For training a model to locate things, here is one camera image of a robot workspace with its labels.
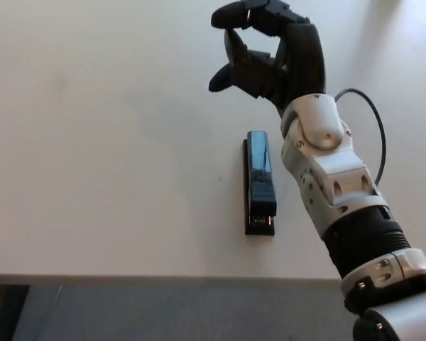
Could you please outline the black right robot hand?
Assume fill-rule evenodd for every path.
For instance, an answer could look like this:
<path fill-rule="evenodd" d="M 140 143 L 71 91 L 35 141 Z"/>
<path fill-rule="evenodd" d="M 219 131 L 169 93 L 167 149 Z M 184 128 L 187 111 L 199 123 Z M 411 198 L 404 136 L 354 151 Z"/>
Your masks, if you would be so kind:
<path fill-rule="evenodd" d="M 289 103 L 326 89 L 324 56 L 319 33 L 309 18 L 283 1 L 235 1 L 217 9 L 211 25 L 224 30 L 228 62 L 209 82 L 210 92 L 230 87 L 270 101 L 279 114 Z M 251 50 L 237 29 L 253 28 L 278 37 L 277 53 Z"/>

